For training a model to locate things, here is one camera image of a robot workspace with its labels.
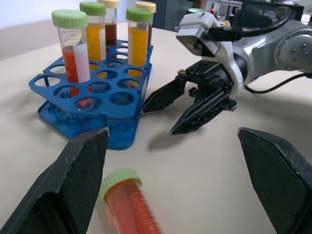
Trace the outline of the black monitor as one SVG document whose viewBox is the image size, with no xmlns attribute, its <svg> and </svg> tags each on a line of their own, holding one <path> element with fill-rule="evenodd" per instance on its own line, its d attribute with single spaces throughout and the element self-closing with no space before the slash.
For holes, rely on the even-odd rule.
<svg viewBox="0 0 312 234">
<path fill-rule="evenodd" d="M 272 22 L 281 19 L 286 10 L 282 7 L 290 8 L 291 18 L 290 20 L 301 20 L 303 15 L 304 6 L 293 3 L 279 2 L 278 0 L 243 0 L 240 13 L 238 16 L 238 25 L 262 19 L 263 17 L 269 18 Z"/>
</svg>

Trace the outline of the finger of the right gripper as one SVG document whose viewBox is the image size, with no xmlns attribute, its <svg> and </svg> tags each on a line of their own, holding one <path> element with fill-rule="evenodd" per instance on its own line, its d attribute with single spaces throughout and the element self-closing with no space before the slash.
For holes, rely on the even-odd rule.
<svg viewBox="0 0 312 234">
<path fill-rule="evenodd" d="M 224 110 L 231 108 L 229 94 L 216 91 L 206 98 L 197 100 L 179 118 L 170 130 L 171 135 L 194 132 L 211 121 Z"/>
<path fill-rule="evenodd" d="M 184 94 L 186 82 L 182 76 L 176 76 L 174 80 L 151 93 L 145 100 L 141 112 L 145 114 L 160 111 L 173 104 Z"/>
</svg>

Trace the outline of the brown liquid tube yellow cap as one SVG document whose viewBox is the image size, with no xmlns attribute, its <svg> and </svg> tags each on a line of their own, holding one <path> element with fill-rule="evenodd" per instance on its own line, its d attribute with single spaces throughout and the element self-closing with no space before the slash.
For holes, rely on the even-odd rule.
<svg viewBox="0 0 312 234">
<path fill-rule="evenodd" d="M 116 46 L 118 0 L 97 0 L 97 2 L 106 6 L 106 15 L 104 16 L 106 46 Z"/>
<path fill-rule="evenodd" d="M 156 4 L 148 1 L 136 1 L 136 8 L 147 9 L 152 13 L 152 19 L 149 22 L 149 34 L 148 34 L 148 50 L 151 48 L 151 40 L 152 40 L 152 28 L 154 22 L 154 14 L 156 13 Z"/>
</svg>

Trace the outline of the blue test tube rack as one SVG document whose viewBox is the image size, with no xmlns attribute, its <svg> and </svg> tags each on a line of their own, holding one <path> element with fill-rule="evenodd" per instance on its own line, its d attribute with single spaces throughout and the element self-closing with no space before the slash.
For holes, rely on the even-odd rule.
<svg viewBox="0 0 312 234">
<path fill-rule="evenodd" d="M 90 79 L 84 83 L 69 82 L 62 58 L 29 87 L 45 99 L 38 109 L 39 117 L 67 138 L 107 127 L 108 148 L 125 150 L 135 139 L 152 64 L 133 67 L 127 62 L 127 41 L 118 40 L 107 49 L 107 59 L 92 61 Z"/>
</svg>

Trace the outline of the red liquid tube green cap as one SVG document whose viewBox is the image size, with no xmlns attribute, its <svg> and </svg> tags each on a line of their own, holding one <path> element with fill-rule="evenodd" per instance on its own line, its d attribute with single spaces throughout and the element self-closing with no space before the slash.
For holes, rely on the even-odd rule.
<svg viewBox="0 0 312 234">
<path fill-rule="evenodd" d="M 58 29 L 62 57 L 67 80 L 84 83 L 90 80 L 90 68 L 86 38 L 88 18 L 78 10 L 55 10 L 53 25 Z"/>
<path fill-rule="evenodd" d="M 108 205 L 119 234 L 163 234 L 143 192 L 135 169 L 122 168 L 101 183 L 100 197 Z"/>
</svg>

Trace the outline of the dark cabinet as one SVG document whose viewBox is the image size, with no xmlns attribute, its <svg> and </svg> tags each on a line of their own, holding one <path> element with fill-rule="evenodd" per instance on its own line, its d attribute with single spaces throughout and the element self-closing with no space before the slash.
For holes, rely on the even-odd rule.
<svg viewBox="0 0 312 234">
<path fill-rule="evenodd" d="M 193 8 L 195 0 L 150 0 L 156 4 L 153 27 L 168 31 L 176 31 L 180 21 L 189 8 Z"/>
</svg>

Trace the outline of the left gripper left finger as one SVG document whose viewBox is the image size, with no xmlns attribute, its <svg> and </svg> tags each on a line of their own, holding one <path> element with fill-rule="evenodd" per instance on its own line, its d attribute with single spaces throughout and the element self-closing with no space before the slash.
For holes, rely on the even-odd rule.
<svg viewBox="0 0 312 234">
<path fill-rule="evenodd" d="M 6 221 L 0 234 L 86 234 L 99 194 L 107 127 L 68 141 Z"/>
</svg>

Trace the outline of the yellow liquid tube green cap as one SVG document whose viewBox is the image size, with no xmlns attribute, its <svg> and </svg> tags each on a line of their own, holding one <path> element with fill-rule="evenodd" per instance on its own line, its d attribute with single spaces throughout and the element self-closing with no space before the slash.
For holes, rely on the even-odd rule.
<svg viewBox="0 0 312 234">
<path fill-rule="evenodd" d="M 88 18 L 86 38 L 89 60 L 103 61 L 106 59 L 105 15 L 103 3 L 83 1 L 79 4 L 80 11 Z"/>
<path fill-rule="evenodd" d="M 149 24 L 152 13 L 147 9 L 128 8 L 128 63 L 142 67 L 146 64 L 148 51 Z"/>
</svg>

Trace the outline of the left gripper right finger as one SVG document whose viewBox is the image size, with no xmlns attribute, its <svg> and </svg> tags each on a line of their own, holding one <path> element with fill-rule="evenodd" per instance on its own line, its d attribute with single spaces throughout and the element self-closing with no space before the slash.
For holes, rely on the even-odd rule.
<svg viewBox="0 0 312 234">
<path fill-rule="evenodd" d="M 312 234 L 312 165 L 287 140 L 240 127 L 253 189 L 277 234 Z"/>
</svg>

